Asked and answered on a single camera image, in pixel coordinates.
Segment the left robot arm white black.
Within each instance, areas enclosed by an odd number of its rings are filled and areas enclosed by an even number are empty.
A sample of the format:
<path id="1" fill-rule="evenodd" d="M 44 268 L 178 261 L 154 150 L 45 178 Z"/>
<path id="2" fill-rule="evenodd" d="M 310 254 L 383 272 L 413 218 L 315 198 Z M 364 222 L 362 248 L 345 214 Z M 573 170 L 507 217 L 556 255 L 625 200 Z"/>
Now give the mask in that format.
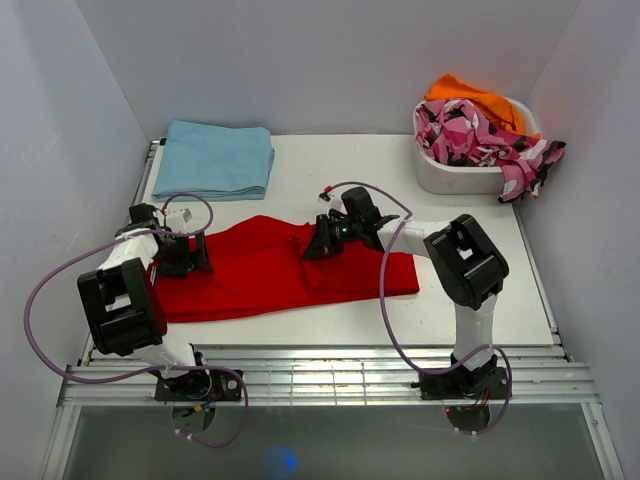
<path id="1" fill-rule="evenodd" d="M 205 235 L 188 235 L 187 208 L 157 209 L 141 203 L 129 208 L 130 223 L 117 231 L 118 244 L 94 271 L 77 280 L 93 342 L 103 354 L 135 353 L 155 368 L 160 386 L 180 399 L 201 400 L 213 391 L 197 349 L 171 334 L 155 290 L 159 278 L 184 278 L 192 271 L 214 271 Z"/>

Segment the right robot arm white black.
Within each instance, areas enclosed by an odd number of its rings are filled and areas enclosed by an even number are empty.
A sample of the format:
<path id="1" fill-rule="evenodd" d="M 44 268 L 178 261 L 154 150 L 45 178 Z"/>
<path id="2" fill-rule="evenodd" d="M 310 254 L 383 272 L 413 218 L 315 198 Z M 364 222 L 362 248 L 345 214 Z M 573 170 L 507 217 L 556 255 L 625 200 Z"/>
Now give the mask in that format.
<path id="1" fill-rule="evenodd" d="M 454 304 L 455 343 L 446 368 L 405 361 L 418 374 L 414 387 L 424 400 L 509 399 L 511 375 L 498 365 L 506 356 L 493 342 L 494 309 L 509 266 L 477 220 L 468 214 L 450 222 L 417 221 L 411 211 L 382 215 L 371 199 L 372 185 L 349 181 L 344 186 L 344 208 L 317 216 L 303 259 L 334 257 L 359 242 L 385 258 L 405 253 L 430 260 Z"/>

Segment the red trousers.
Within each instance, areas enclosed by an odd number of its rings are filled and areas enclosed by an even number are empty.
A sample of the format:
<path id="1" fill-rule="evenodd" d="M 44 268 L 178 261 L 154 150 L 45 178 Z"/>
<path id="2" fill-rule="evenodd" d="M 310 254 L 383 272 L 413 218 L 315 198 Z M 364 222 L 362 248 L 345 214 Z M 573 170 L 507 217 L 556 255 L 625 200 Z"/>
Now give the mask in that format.
<path id="1" fill-rule="evenodd" d="M 310 224 L 259 215 L 206 236 L 213 272 L 155 282 L 167 321 L 228 320 L 419 292 L 409 254 L 385 257 L 356 242 L 335 257 L 303 259 L 313 231 Z"/>

